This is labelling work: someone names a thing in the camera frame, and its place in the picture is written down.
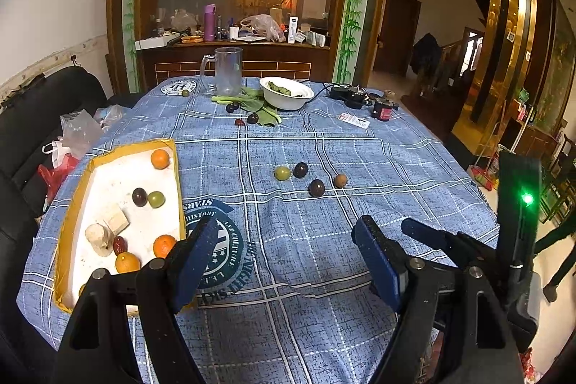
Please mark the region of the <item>small orange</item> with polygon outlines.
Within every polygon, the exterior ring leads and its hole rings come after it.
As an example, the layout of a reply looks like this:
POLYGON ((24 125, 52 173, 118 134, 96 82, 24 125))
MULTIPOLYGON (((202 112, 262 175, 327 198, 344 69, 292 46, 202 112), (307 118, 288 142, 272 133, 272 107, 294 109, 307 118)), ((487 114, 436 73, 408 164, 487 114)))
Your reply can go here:
POLYGON ((120 252, 115 259, 115 269, 118 274, 137 272, 141 269, 141 261, 132 252, 120 252))

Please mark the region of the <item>red date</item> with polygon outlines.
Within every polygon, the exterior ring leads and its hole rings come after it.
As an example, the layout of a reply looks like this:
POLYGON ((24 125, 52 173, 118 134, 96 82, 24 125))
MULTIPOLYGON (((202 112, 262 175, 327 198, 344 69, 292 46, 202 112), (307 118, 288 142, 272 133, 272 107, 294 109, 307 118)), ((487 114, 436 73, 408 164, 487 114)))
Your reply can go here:
POLYGON ((116 236, 114 238, 112 246, 116 256, 128 251, 127 241, 121 236, 116 236))

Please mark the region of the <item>large orange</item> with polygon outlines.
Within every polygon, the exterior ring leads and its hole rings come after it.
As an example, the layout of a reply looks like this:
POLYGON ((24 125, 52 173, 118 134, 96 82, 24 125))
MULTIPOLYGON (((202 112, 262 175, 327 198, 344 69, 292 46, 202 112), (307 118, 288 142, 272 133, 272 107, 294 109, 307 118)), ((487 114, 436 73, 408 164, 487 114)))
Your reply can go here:
POLYGON ((152 245, 154 256, 166 258, 177 242, 178 240, 172 235, 160 235, 152 245))

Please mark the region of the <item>dark plum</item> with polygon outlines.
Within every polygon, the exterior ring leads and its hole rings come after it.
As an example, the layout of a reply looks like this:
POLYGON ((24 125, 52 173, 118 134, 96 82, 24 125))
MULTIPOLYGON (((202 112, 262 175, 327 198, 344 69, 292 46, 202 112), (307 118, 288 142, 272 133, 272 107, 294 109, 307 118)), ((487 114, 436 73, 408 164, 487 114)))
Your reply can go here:
POLYGON ((293 175, 296 177, 296 179, 303 179, 308 172, 309 172, 309 166, 304 162, 298 163, 293 168, 293 175))
POLYGON ((147 192, 144 188, 137 187, 134 189, 132 193, 132 201, 139 208, 144 207, 147 204, 147 192))
POLYGON ((325 193, 325 184, 320 179, 314 179, 309 184, 309 193, 311 197, 320 198, 325 193))

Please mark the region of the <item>green jujube fruit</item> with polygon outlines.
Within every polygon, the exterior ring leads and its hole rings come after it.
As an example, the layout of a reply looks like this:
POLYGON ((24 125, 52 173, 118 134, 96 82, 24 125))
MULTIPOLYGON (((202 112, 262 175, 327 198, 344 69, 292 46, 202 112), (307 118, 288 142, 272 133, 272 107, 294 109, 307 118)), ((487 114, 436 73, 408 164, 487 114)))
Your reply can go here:
POLYGON ((160 191, 152 191, 147 194, 147 202, 151 208, 160 208, 165 204, 166 198, 160 191))

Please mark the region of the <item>brown kiwi fruit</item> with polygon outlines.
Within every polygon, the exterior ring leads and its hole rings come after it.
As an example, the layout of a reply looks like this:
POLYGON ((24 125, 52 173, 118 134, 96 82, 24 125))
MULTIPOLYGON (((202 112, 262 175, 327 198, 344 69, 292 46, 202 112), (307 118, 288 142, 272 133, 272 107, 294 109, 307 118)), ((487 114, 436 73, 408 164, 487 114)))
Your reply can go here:
POLYGON ((347 176, 344 173, 339 173, 333 180, 335 187, 342 189, 347 185, 347 176))

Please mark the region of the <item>green grape fruit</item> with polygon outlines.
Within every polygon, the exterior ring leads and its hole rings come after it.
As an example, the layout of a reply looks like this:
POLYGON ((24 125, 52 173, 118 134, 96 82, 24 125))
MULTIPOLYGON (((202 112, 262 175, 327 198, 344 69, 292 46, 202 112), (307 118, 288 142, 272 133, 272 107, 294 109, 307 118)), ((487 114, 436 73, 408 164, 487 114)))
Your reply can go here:
POLYGON ((274 169, 274 177, 279 181, 285 181, 292 175, 291 170, 286 166, 279 166, 274 169))

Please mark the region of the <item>yellow cardboard tray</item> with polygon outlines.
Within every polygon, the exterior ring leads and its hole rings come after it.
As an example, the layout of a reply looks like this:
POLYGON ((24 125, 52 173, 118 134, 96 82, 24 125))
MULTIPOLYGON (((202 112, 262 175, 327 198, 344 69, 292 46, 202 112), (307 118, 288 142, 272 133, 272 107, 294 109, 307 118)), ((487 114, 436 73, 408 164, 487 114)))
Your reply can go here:
POLYGON ((144 264, 153 259, 155 239, 164 235, 185 237, 176 142, 132 143, 93 158, 81 172, 60 225, 56 306, 71 313, 93 270, 116 271, 116 237, 144 264))

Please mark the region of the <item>red plastic bag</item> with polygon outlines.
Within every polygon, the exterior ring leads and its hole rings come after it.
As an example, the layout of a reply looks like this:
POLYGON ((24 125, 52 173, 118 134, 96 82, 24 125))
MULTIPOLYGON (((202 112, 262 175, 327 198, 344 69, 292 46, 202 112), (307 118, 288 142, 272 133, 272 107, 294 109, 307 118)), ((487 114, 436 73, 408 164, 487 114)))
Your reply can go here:
POLYGON ((37 168, 38 175, 42 177, 47 186, 47 203, 51 204, 56 197, 60 185, 64 182, 67 176, 75 169, 79 160, 74 158, 70 153, 63 157, 62 163, 49 170, 44 165, 39 165, 37 168))

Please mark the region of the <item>blue plaid tablecloth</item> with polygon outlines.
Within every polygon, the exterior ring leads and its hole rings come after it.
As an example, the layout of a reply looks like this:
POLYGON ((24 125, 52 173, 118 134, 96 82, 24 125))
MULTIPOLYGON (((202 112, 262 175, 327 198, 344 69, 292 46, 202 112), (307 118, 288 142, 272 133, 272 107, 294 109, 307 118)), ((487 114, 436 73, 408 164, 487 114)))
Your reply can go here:
POLYGON ((239 122, 206 95, 179 96, 166 81, 146 94, 91 149, 171 138, 185 212, 226 205, 221 249, 196 307, 178 317, 209 383, 365 383, 395 327, 369 289, 351 229, 370 215, 406 252, 437 250, 402 234, 412 217, 487 244, 494 212, 472 180, 418 120, 396 111, 367 130, 338 120, 345 107, 319 95, 276 127, 239 122), (303 179, 293 168, 309 166, 303 179), (285 181, 274 169, 288 167, 285 181), (339 189, 333 180, 347 176, 339 189), (325 193, 310 196, 320 179, 325 193))

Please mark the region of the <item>red black jar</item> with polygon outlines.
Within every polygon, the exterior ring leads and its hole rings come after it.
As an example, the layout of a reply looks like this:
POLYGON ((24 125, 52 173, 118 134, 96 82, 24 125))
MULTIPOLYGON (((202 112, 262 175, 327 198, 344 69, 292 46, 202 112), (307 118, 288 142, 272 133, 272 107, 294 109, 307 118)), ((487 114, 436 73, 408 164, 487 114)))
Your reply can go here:
POLYGON ((398 108, 398 104, 392 100, 377 98, 373 104, 371 117, 382 122, 387 122, 391 118, 392 112, 398 108))

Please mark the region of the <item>white red paper card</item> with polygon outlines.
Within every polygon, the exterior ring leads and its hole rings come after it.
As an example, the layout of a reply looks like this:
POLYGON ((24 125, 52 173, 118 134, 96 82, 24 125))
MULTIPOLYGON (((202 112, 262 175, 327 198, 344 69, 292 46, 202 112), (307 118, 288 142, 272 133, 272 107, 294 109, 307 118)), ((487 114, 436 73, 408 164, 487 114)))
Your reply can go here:
POLYGON ((338 120, 351 124, 354 127, 363 128, 364 130, 367 130, 370 126, 369 121, 347 113, 340 114, 338 120))

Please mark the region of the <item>clear plastic bag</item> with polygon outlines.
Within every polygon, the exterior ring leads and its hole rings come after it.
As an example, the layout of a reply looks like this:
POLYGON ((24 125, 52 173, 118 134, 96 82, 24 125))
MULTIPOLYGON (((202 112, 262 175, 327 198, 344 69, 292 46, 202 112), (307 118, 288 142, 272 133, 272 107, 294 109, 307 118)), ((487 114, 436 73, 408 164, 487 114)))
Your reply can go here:
POLYGON ((85 109, 61 115, 60 125, 63 146, 68 147, 77 160, 81 160, 103 136, 100 124, 85 109))

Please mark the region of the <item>black charger device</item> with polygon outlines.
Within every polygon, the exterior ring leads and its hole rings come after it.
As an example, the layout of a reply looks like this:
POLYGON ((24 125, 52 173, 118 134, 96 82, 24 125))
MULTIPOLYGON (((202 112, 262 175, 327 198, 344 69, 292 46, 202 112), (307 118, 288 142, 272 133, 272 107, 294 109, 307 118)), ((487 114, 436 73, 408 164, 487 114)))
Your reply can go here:
POLYGON ((374 103, 374 99, 367 92, 351 85, 333 85, 328 91, 328 98, 341 101, 351 109, 361 109, 374 103))

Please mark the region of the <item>black sofa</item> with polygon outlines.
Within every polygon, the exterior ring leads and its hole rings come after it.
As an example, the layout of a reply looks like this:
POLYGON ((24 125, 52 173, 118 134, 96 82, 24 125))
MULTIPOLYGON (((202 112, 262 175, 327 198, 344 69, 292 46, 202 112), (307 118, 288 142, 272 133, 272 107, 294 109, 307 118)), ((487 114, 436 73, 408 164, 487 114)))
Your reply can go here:
POLYGON ((108 98, 100 81, 80 66, 41 75, 1 103, 1 381, 47 383, 56 352, 17 306, 24 266, 38 232, 47 185, 37 168, 42 147, 62 133, 59 117, 119 104, 132 108, 143 95, 108 98))

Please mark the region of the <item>white bowl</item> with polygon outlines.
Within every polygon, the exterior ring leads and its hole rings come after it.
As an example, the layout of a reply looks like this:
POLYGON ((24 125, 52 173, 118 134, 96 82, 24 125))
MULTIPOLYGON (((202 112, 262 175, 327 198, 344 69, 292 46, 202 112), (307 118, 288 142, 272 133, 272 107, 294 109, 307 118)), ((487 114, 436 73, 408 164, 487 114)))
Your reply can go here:
POLYGON ((314 91, 307 85, 282 77, 260 79, 265 101, 283 111, 297 111, 314 98, 314 91))

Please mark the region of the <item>green leafy vegetable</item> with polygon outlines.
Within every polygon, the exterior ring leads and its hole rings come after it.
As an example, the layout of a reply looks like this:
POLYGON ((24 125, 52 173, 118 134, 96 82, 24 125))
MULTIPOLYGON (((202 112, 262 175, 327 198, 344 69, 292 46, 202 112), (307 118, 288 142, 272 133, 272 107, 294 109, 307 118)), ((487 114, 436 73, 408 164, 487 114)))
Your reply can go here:
POLYGON ((257 124, 263 127, 276 127, 282 123, 282 119, 277 110, 268 104, 264 99, 264 92, 249 87, 242 87, 239 95, 214 95, 211 101, 219 105, 224 105, 229 113, 243 110, 245 118, 238 118, 248 124, 257 124))

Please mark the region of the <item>wooden counter cabinet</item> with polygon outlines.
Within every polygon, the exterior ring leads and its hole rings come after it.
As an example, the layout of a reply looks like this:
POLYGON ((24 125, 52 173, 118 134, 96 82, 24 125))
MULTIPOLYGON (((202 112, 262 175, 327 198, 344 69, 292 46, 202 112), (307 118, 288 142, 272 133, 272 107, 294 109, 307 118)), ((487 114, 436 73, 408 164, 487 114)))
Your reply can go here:
POLYGON ((209 42, 175 44, 137 52, 147 90, 173 78, 196 76, 204 69, 206 76, 215 74, 211 57, 218 50, 232 53, 241 64, 244 77, 282 77, 297 81, 332 80, 330 49, 308 44, 255 42, 209 42))

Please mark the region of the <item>glass beer mug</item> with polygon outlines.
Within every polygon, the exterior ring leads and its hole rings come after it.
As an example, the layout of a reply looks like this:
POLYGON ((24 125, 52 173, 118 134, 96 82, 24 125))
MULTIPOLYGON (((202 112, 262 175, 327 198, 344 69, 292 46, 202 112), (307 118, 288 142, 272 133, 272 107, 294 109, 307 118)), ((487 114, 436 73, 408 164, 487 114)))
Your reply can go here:
POLYGON ((216 48, 211 55, 204 55, 200 65, 200 90, 204 95, 239 95, 242 88, 242 53, 239 47, 216 48), (207 65, 213 63, 213 81, 206 78, 207 65))

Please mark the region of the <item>purple thermos bottle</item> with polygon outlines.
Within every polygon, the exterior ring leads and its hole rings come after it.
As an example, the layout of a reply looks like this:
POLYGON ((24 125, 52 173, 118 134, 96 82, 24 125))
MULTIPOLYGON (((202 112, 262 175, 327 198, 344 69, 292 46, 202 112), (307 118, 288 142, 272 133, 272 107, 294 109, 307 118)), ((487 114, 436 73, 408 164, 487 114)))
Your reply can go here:
POLYGON ((216 5, 208 4, 204 8, 204 41, 214 42, 217 29, 216 5))

